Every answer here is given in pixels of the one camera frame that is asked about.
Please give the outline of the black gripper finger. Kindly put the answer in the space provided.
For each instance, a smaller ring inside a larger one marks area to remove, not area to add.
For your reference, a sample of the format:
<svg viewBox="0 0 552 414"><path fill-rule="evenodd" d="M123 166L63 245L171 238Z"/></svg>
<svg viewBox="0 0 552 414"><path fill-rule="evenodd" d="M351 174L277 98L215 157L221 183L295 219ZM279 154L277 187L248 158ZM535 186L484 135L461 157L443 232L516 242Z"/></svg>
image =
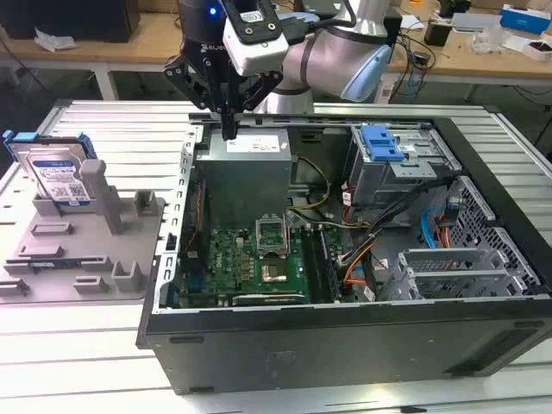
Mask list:
<svg viewBox="0 0 552 414"><path fill-rule="evenodd" d="M201 110L209 110L221 124L222 137L231 139L231 112L223 95L222 78L210 57L199 58L200 71L190 73L191 64L184 55L175 56L164 67L166 78Z"/></svg>
<svg viewBox="0 0 552 414"><path fill-rule="evenodd" d="M238 75L235 70L229 75L229 139L237 134L238 117L244 111L254 110L281 82L278 71L263 72L252 77Z"/></svg>

